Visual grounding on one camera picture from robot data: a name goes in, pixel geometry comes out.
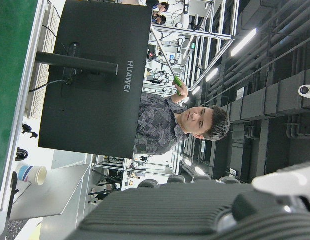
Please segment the white and grey right robot hand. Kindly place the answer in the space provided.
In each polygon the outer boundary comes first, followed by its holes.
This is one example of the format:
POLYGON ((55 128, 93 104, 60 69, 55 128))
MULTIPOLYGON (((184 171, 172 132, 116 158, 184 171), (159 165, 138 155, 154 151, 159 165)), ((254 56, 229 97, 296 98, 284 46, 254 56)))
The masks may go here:
POLYGON ((310 240, 310 162, 256 177, 146 180, 108 196, 71 240, 310 240))

